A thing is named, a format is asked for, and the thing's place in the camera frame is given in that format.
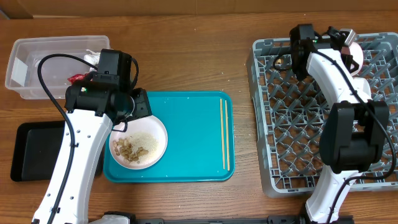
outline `clear plastic container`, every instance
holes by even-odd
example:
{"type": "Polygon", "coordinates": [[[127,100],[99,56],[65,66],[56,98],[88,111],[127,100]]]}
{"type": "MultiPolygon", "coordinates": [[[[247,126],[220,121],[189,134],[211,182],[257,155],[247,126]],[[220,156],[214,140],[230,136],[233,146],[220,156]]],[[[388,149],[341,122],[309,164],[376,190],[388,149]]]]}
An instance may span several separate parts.
{"type": "MultiPolygon", "coordinates": [[[[100,52],[109,48],[109,39],[105,35],[19,39],[15,41],[8,61],[6,88],[18,92],[23,99],[47,99],[37,77],[41,59],[50,54],[70,54],[83,59],[90,54],[87,49],[100,52]]],[[[42,76],[51,94],[61,99],[65,98],[65,91],[71,85],[67,78],[89,70],[89,66],[74,59],[55,57],[43,64],[42,76]]]]}

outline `chopsticks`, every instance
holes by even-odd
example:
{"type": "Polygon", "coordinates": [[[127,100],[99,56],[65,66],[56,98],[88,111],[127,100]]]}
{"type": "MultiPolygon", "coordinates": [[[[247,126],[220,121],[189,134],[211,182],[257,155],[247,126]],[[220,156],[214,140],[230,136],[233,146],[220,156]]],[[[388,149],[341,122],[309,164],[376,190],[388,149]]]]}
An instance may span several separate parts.
{"type": "Polygon", "coordinates": [[[229,129],[228,129],[228,107],[226,101],[225,101],[225,129],[226,129],[226,162],[227,162],[227,170],[229,171],[229,137],[228,137],[229,129]]]}
{"type": "MultiPolygon", "coordinates": [[[[223,99],[220,99],[220,116],[221,116],[221,150],[223,152],[223,169],[225,169],[225,148],[224,148],[224,117],[223,117],[223,99]]],[[[226,129],[226,161],[227,170],[229,171],[229,129],[228,129],[228,104],[225,101],[225,129],[226,129]]]]}
{"type": "Polygon", "coordinates": [[[221,143],[223,151],[223,169],[225,169],[225,149],[224,149],[224,119],[223,119],[223,100],[220,99],[220,115],[221,115],[221,143]]]}

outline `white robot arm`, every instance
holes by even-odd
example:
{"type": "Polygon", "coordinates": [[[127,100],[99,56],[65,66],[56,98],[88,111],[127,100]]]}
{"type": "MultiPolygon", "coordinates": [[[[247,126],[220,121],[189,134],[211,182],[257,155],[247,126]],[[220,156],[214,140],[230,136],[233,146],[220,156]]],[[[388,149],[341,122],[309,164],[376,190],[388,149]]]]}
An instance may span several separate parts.
{"type": "MultiPolygon", "coordinates": [[[[51,57],[71,56],[55,54],[43,58],[38,67],[39,80],[42,80],[43,63],[51,57]]],[[[61,107],[47,90],[67,122],[50,185],[32,223],[88,223],[88,201],[102,147],[113,125],[126,120],[135,112],[135,102],[130,96],[136,82],[136,78],[130,82],[132,61],[137,68],[137,77],[135,59],[120,51],[103,49],[98,68],[95,67],[97,72],[89,73],[84,80],[75,81],[67,89],[67,114],[59,109],[61,107]],[[72,163],[69,169],[70,155],[72,163]]],[[[44,90],[47,89],[44,83],[42,86],[44,90]]],[[[93,223],[130,224],[133,219],[135,217],[128,213],[108,212],[93,223]]]]}
{"type": "MultiPolygon", "coordinates": [[[[363,82],[363,78],[351,77],[349,71],[345,68],[342,62],[341,53],[338,50],[320,49],[319,51],[333,60],[336,60],[337,63],[340,64],[340,67],[343,68],[345,75],[348,77],[351,84],[353,84],[358,95],[363,101],[371,100],[369,83],[367,81],[363,82]]],[[[329,105],[340,103],[342,101],[359,103],[352,95],[351,90],[348,88],[347,83],[344,81],[336,66],[331,64],[321,55],[310,53],[308,57],[307,71],[320,86],[329,105]]],[[[315,191],[305,203],[305,209],[307,210],[310,220],[317,223],[326,223],[328,215],[331,212],[330,208],[333,203],[333,199],[336,197],[338,190],[343,185],[344,180],[349,177],[359,175],[361,175],[361,173],[359,173],[358,170],[346,170],[336,174],[332,171],[330,166],[324,165],[318,184],[315,187],[315,191]]],[[[354,182],[355,181],[352,180],[350,185],[347,185],[341,193],[338,203],[333,211],[333,215],[330,220],[331,222],[338,219],[338,212],[341,204],[344,202],[344,199],[349,192],[349,188],[354,184],[354,182]]]]}
{"type": "MultiPolygon", "coordinates": [[[[385,131],[389,116],[385,102],[372,101],[368,82],[352,77],[362,61],[355,62],[352,55],[341,53],[343,47],[352,47],[360,54],[356,58],[363,58],[361,47],[353,42],[356,34],[332,27],[327,33],[330,38],[323,39],[311,24],[290,31],[293,72],[298,80],[311,75],[331,108],[320,138],[320,156],[325,165],[315,191],[305,203],[305,218],[311,224],[339,222],[338,212],[350,186],[381,158],[386,134],[379,127],[385,131]],[[365,126],[363,133],[352,132],[354,120],[365,126]]],[[[283,70],[275,63],[274,68],[283,70]]]]}

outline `white bowl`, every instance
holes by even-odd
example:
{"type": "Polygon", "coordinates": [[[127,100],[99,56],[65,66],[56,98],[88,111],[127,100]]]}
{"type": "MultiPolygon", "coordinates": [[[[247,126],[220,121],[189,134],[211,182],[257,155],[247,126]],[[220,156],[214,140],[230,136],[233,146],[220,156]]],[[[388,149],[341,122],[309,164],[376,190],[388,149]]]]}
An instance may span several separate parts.
{"type": "MultiPolygon", "coordinates": [[[[124,123],[116,125],[113,129],[123,130],[124,123]]],[[[123,167],[134,170],[145,169],[154,165],[163,156],[164,152],[166,151],[167,140],[167,131],[163,123],[155,116],[148,116],[128,122],[127,131],[125,133],[112,131],[109,137],[109,150],[111,151],[113,159],[123,167]],[[119,138],[129,138],[135,133],[149,133],[158,142],[157,148],[155,150],[155,156],[145,164],[137,164],[136,162],[130,163],[129,161],[125,160],[122,155],[117,156],[113,147],[114,140],[118,141],[119,138]]]]}

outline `wood grain surface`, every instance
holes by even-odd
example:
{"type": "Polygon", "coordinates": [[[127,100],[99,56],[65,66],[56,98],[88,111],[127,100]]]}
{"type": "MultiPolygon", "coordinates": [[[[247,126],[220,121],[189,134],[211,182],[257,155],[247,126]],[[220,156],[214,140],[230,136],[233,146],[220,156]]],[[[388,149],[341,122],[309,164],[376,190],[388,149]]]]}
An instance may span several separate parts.
{"type": "MultiPolygon", "coordinates": [[[[297,214],[308,196],[269,198],[262,192],[256,121],[246,59],[257,39],[288,37],[299,23],[353,28],[357,33],[398,32],[397,11],[269,13],[223,16],[101,17],[0,21],[0,83],[15,40],[64,35],[107,35],[111,47],[133,55],[138,86],[149,91],[222,90],[233,100],[236,171],[225,182],[113,184],[94,180],[89,218],[108,210],[167,220],[297,214]]],[[[61,120],[49,100],[23,100],[0,86],[0,223],[30,223],[48,181],[10,179],[20,124],[61,120]]],[[[397,223],[398,192],[350,193],[341,214],[356,223],[397,223]]]]}

